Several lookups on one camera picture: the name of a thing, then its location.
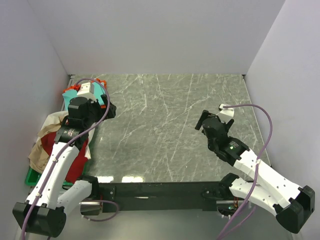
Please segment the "red t shirt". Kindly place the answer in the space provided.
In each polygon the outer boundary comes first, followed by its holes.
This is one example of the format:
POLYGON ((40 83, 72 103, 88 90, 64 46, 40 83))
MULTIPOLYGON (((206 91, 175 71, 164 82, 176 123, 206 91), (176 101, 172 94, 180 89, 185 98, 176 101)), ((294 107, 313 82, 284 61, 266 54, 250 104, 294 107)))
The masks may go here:
MULTIPOLYGON (((41 138, 42 147, 48 155, 52 153, 55 137, 56 132, 51 132, 41 138)), ((68 170, 65 178, 66 182, 74 184, 77 178, 83 174, 85 164, 89 159, 89 157, 85 156, 88 144, 89 138, 87 137, 77 157, 74 159, 68 170)))

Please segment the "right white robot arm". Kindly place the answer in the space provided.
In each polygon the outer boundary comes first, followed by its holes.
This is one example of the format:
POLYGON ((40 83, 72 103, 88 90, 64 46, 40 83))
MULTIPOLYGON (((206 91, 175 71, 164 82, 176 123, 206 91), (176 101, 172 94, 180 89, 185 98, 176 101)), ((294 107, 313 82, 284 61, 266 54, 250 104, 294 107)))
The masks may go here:
POLYGON ((228 135, 234 109, 220 109, 218 114, 203 110, 195 129, 207 138, 208 149, 216 156, 253 179, 247 182, 228 174, 221 184, 234 197, 247 199, 275 216, 287 231, 297 234, 315 210, 315 191, 288 180, 241 140, 228 135))

